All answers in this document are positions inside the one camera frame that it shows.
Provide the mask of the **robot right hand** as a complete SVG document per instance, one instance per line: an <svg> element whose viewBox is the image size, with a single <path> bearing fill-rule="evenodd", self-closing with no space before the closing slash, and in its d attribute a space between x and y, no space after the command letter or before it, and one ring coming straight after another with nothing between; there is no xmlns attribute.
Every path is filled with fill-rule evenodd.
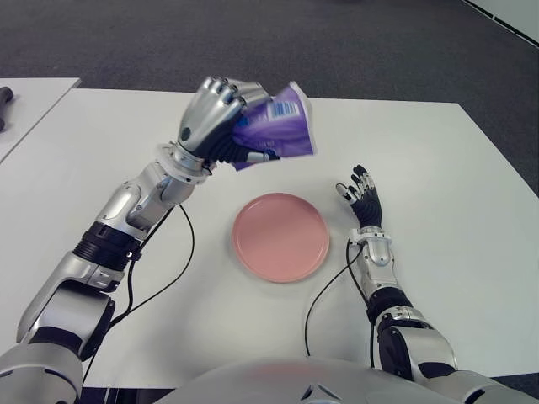
<svg viewBox="0 0 539 404"><path fill-rule="evenodd" d="M337 183L337 193L350 205L361 227L381 227L382 205L371 175L357 165L350 178L354 184Z"/></svg>

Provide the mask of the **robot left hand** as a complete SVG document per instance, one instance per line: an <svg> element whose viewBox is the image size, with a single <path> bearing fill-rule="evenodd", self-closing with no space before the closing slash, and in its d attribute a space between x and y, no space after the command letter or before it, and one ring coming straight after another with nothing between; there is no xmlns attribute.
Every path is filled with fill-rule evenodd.
<svg viewBox="0 0 539 404"><path fill-rule="evenodd" d="M257 82L226 77L207 77L185 110L178 143L191 155L208 162L268 162L278 160L272 151L237 143L236 123L248 111L271 100Z"/></svg>

